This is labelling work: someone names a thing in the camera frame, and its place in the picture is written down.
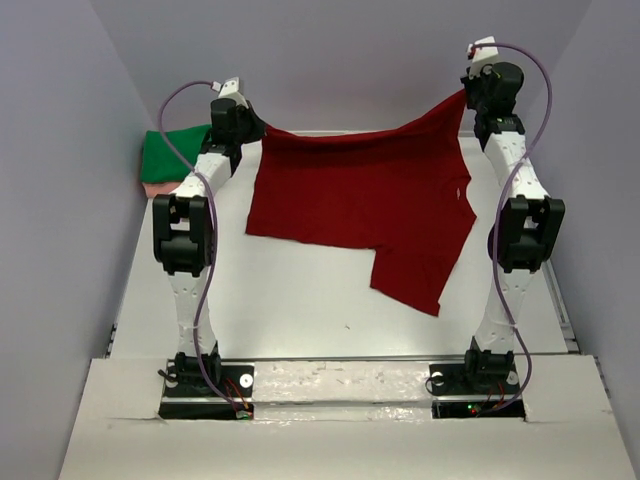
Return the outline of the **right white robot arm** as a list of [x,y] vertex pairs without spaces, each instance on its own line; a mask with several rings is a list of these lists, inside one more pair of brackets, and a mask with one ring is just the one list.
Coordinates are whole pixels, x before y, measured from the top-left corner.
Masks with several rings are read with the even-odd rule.
[[462,84],[475,113],[474,134],[501,187],[487,240],[492,285],[460,368],[462,384],[482,392],[506,383],[513,370],[517,316],[533,276],[551,256],[566,207],[542,186],[530,160],[532,145],[515,112],[522,69],[497,60],[473,63]]

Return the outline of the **red t shirt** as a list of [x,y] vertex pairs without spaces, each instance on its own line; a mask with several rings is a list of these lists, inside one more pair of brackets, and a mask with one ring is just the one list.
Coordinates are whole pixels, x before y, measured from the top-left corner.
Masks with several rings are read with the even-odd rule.
[[476,215],[458,132],[458,91],[392,130],[299,136],[268,127],[249,235],[375,253],[370,286],[428,315]]

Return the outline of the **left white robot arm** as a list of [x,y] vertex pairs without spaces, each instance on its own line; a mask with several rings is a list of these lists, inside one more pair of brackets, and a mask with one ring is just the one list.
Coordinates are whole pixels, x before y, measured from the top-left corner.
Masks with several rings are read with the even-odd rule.
[[231,402],[219,389],[223,370],[207,300],[218,249],[214,196],[236,172],[242,146],[262,139],[266,126],[248,101],[231,97],[213,100],[210,116],[185,179],[152,200],[153,253],[174,295],[179,334],[173,364],[162,375],[172,384]]

